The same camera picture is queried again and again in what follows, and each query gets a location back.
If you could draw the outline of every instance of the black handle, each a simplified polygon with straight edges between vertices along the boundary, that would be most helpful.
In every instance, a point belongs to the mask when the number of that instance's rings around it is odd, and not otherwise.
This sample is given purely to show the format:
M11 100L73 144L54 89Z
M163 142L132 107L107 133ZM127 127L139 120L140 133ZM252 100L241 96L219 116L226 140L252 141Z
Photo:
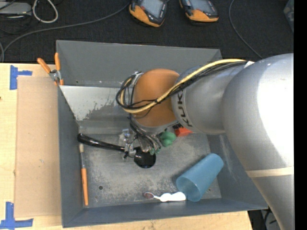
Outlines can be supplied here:
M104 149L107 149L107 150L125 151L124 147L114 145L114 144L110 144L110 143L106 143L106 142L91 138L91 137L89 137L85 134L82 134L82 133L78 134L77 139L78 139L79 142L84 143L85 145L92 146L92 147L104 148Z

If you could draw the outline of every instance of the gray bin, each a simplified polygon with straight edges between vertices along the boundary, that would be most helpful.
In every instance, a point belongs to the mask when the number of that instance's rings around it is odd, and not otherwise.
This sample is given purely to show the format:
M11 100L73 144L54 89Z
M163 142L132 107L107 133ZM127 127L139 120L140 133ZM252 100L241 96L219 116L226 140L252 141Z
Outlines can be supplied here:
M79 132L120 142L127 114L116 104L120 84L135 71L166 68L182 73L222 58L218 49L57 41L65 85L58 89L59 155L63 227L165 219L221 212L267 209L227 137L190 134L162 148L150 169L123 154L84 146L89 206L83 205ZM210 152L225 166L199 202L145 199L177 191L176 178Z

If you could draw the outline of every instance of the black floor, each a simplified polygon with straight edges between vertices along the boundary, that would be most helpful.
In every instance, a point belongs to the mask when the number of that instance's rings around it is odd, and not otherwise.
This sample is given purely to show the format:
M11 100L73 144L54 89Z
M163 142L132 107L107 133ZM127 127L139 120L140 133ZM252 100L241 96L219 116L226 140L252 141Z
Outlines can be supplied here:
M16 1L34 3L34 0ZM211 0L219 13L218 22L194 26L185 17L179 0L170 0L166 20L158 28L135 23L125 7L130 0L52 1L59 12L54 23L42 23L30 16L21 19L0 17L4 62L36 63L40 57L51 64L59 39L218 48L223 58L252 61L294 50L294 33L283 13L285 1ZM99 20L120 9L116 15ZM42 20L54 18L54 10L46 0L41 0L35 11Z

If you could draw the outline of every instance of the bin floor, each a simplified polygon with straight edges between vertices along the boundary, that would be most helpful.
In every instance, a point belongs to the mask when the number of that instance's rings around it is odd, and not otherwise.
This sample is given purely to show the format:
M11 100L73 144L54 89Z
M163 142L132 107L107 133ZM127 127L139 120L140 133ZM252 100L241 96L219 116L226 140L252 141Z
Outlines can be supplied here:
M119 135L90 136L118 144ZM179 137L172 146L162 147L156 164L148 169L140 168L133 158L123 159L123 153L120 151L91 146L84 148L89 207L157 202L155 199L144 198L142 194L152 192L159 196L166 192L177 192L178 176L210 153L207 136L203 134ZM217 179L203 198L221 198Z

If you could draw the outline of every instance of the blue tape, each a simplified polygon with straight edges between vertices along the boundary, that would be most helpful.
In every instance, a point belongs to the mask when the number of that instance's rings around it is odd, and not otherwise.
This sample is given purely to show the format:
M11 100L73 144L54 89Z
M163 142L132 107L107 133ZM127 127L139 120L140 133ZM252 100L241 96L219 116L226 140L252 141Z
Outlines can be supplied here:
M1 220L0 229L14 230L15 228L26 228L32 226L33 218L29 220L15 220L13 203L6 202L5 210L5 220Z
M18 71L18 68L11 65L11 76L10 76L10 90L16 90L17 89L17 77L23 75L23 76L32 76L32 71Z

